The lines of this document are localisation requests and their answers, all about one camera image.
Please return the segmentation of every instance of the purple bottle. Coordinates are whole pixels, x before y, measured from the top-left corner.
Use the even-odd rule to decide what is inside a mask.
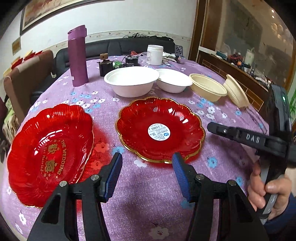
[[[85,25],[78,26],[68,32],[68,55],[71,75],[74,77],[73,86],[88,83],[85,53]]]

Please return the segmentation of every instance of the purple tablecloth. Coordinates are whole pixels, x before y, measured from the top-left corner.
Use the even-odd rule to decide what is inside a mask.
[[[110,57],[111,60],[119,61],[122,58]],[[172,168],[143,163],[122,146],[114,123],[120,109],[134,98],[117,96],[111,86],[100,77],[97,62],[98,60],[87,62],[89,83],[80,87],[73,87],[70,70],[66,71],[40,96],[24,122],[36,116],[42,109],[60,103],[81,105],[93,116],[95,128],[101,129],[108,142],[103,147],[104,151],[100,148],[96,151],[106,151],[110,154],[121,152],[123,155],[123,167],[114,195],[108,203],[102,204],[111,240],[183,240],[189,226],[193,204],[189,204],[182,197]],[[170,64],[149,67],[171,68],[186,75],[200,73],[220,83],[224,82],[218,74],[195,62],[182,60],[180,64]],[[197,113],[206,131],[206,138],[199,156],[191,165],[197,173],[203,173],[214,181],[226,182],[234,179],[246,192],[252,166],[250,157],[240,144],[215,136],[209,133],[206,127],[210,121],[215,121],[266,133],[268,125],[252,106],[239,110],[228,97],[211,103],[196,95],[190,88],[186,88],[180,94],[170,94],[160,90],[156,84],[141,98],[147,96],[172,98]],[[99,139],[100,136],[95,132],[95,145],[100,142]],[[40,209],[26,207],[20,203],[9,186],[7,167],[2,178],[0,209],[9,222],[24,237],[28,237]],[[211,240],[216,239],[217,216],[218,205],[215,203]],[[78,231],[80,240],[85,240],[81,211],[78,213]]]

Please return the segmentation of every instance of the large white bowl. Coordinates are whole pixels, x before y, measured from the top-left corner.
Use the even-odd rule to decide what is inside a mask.
[[[132,98],[147,94],[158,77],[155,69],[133,66],[112,70],[104,80],[119,96]]]
[[[192,85],[191,79],[173,69],[157,69],[159,78],[156,81],[159,88],[169,93],[181,93],[187,86]]]
[[[222,96],[227,95],[227,91],[223,85],[212,78],[202,74],[191,74],[189,77],[193,82],[191,89],[199,96],[211,102],[215,102]]]
[[[235,103],[238,108],[249,106],[249,100],[239,83],[229,74],[227,74],[226,77],[227,79],[223,86],[227,90],[227,94],[233,103]]]

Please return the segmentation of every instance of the white jar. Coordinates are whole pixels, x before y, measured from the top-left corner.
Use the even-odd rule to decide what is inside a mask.
[[[148,45],[146,63],[151,65],[161,65],[163,60],[163,46]]]

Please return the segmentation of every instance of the brown chair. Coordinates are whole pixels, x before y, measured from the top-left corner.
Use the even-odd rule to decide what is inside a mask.
[[[20,124],[31,107],[31,93],[51,74],[53,66],[53,53],[46,50],[21,63],[4,77],[5,92]]]

